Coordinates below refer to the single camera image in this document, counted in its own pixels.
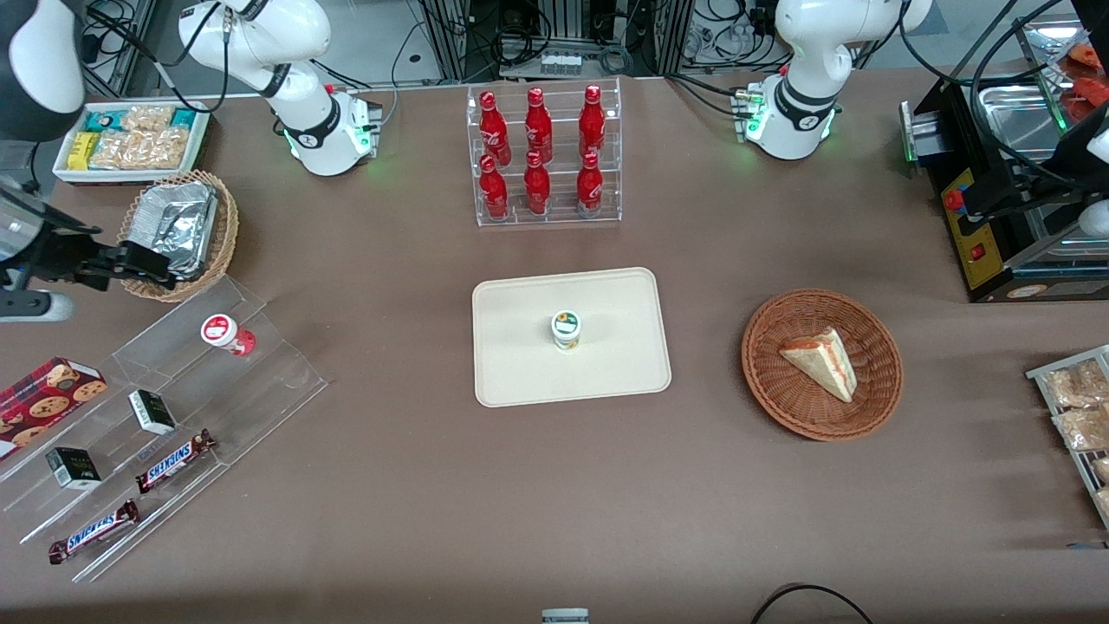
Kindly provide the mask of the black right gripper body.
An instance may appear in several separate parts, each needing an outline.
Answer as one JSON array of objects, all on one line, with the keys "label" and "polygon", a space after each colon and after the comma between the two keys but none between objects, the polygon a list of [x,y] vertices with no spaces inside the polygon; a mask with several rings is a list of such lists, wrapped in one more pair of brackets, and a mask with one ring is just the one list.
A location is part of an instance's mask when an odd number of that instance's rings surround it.
[{"label": "black right gripper body", "polygon": [[81,283],[81,262],[103,259],[106,245],[87,233],[45,224],[26,250],[24,273],[41,282]]}]

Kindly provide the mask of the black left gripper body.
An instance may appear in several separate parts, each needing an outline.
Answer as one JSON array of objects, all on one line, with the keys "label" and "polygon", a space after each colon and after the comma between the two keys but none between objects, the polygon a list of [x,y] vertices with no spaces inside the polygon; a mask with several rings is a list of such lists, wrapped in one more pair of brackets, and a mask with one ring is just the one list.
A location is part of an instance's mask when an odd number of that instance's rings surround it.
[{"label": "black left gripper body", "polygon": [[1041,163],[1039,201],[1042,203],[1076,203],[1083,198],[1105,198],[1108,191],[1106,157],[1093,153],[1090,145],[1101,146],[1106,133],[1106,104],[1066,131],[1054,154]]}]

